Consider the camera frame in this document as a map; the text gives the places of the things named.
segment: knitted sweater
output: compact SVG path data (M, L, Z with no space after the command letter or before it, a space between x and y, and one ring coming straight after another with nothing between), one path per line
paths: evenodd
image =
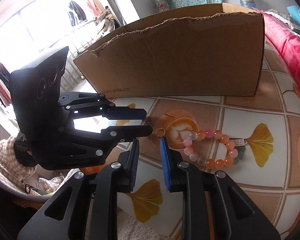
M18 162L14 153L15 137L0 141L0 182L7 187L24 192L23 179L29 178L36 167L25 167Z
M23 179L29 178L35 173L36 167L26 167L21 165L14 153L15 137L0 141L0 186L6 190L19 195L22 198L44 203L52 194L40 196L31 190L30 195L24 193ZM72 169L66 176L62 186L78 169ZM118 239L120 240L170 240L145 224L140 223L124 211L118 213Z

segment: pink bead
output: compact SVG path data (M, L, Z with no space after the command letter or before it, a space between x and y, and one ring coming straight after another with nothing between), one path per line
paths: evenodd
M198 158L199 158L199 155L197 155L196 153L192 153L192 154L189 156L189 159L190 159L192 162L197 161Z
M222 132L220 130L216 130L213 136L216 140L219 140L222 137Z
M231 151L229 151L229 155L231 158L235 159L238 156L238 150L232 149Z
M187 146L183 152L185 153L185 155L190 156L193 153L193 148L191 146Z
M183 141L184 146L191 146L192 145L192 140L190 138L187 138Z
M214 132L211 129L206 130L206 137L207 138L212 138L213 135L214 135Z

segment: black arm mount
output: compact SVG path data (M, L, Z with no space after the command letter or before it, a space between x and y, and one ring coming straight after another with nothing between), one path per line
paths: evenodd
M200 171L169 149L166 138L161 138L160 151L167 157L170 171L170 176L165 176L166 185L168 182L170 192L183 192L183 240L281 239L267 217L224 171Z
M130 151L99 173L75 173L21 229L18 240L83 240L88 212L89 240L117 240L117 192L133 190L138 157L139 141L135 139Z
M152 133L148 125L110 126L101 133L76 130L74 119L102 115L110 120L144 120L146 111L115 106L104 94L60 93L68 50L48 50L12 72L9 80L20 127L16 148L27 158L26 152L32 152L33 159L47 170L102 165L119 142Z

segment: ginkgo leaf print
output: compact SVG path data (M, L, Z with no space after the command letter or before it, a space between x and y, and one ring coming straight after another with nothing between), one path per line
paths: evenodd
M136 108L136 104L132 103L130 105L128 105L129 108ZM126 123L128 123L130 120L117 120L116 122L116 126L124 126Z
M251 147L257 165L263 167L273 152L274 139L267 125L260 123L246 141Z
M147 222L152 216L157 215L162 204L160 182L151 179L143 184L136 192L126 193L132 200L136 218Z
M286 92L293 92L295 95L300 99L300 91L295 83L292 83L292 90L286 90L285 92L282 93L284 95Z

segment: orange bead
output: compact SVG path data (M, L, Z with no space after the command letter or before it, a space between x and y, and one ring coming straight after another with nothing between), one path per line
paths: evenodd
M227 136L226 134L223 134L220 139L220 143L227 144L228 142L229 142L229 136Z
M226 157L225 158L225 166L230 167L232 164L233 164L233 159L230 156Z
M222 132L220 130L216 130L213 136L216 140L219 140L222 137Z
M199 131L198 132L198 138L197 138L198 141L203 140L205 137L206 137L206 132L205 131Z
M208 160L206 161L206 168L207 168L208 170L211 170L211 169L214 168L214 160L213 160L213 159L208 159Z
M232 140L230 140L230 141L226 144L226 148L227 148L228 150L232 150L232 149L234 149L234 147L235 147L235 143L234 143L234 141L232 141Z
M215 162L215 167L216 167L217 170L223 169L224 166L225 166L224 160L221 160L221 159L216 160L216 162Z

